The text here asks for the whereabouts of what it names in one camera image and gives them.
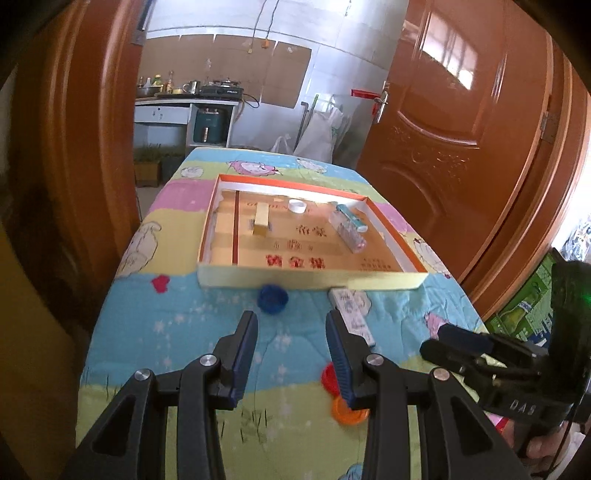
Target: door hinge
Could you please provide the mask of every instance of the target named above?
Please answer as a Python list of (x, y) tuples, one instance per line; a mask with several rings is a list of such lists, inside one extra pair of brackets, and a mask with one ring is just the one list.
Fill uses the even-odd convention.
[(542, 121), (540, 122), (540, 130), (542, 131), (541, 140), (553, 144), (556, 140), (556, 133), (558, 133), (558, 120), (560, 117), (553, 113), (544, 112)]

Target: orange bottle cap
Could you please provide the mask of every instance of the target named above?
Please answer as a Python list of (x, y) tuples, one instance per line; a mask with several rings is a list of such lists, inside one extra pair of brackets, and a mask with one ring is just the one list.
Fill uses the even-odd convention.
[(331, 413), (341, 425), (357, 425), (369, 416), (369, 410), (351, 410), (340, 395), (333, 400)]

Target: blue gripper pad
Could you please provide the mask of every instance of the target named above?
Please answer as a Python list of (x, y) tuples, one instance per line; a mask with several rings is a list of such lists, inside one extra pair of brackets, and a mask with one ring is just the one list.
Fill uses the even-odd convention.
[(229, 388), (224, 396), (229, 399), (233, 408), (236, 408), (244, 396), (257, 338), (258, 318), (254, 312), (246, 310), (242, 313), (236, 332), (220, 338), (213, 350), (213, 354), (222, 361), (220, 380)]
[(349, 333), (338, 310), (326, 316), (326, 341), (335, 366), (340, 395), (349, 408), (355, 408), (358, 400), (354, 388), (363, 378), (363, 359), (371, 351), (363, 337)]
[(437, 332), (439, 341), (451, 346), (461, 352), (480, 356), (483, 353), (490, 355), (493, 349), (493, 342), (486, 336), (471, 332), (451, 323), (446, 323)]

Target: door handle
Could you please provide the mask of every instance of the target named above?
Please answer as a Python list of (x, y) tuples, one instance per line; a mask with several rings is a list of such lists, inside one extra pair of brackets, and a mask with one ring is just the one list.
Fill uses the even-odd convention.
[(382, 121), (382, 115), (384, 114), (384, 110), (386, 108), (386, 105), (388, 104), (388, 97), (389, 93), (386, 89), (384, 89), (380, 97), (374, 98), (374, 102), (376, 102), (378, 105), (378, 110), (375, 112), (374, 115), (374, 125)]

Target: green box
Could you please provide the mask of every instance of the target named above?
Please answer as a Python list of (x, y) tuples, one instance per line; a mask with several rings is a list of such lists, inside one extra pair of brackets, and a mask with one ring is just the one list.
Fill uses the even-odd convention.
[(552, 265), (548, 253), (519, 292), (496, 315), (485, 322), (491, 333), (504, 333), (544, 345), (550, 338), (553, 312), (550, 307)]

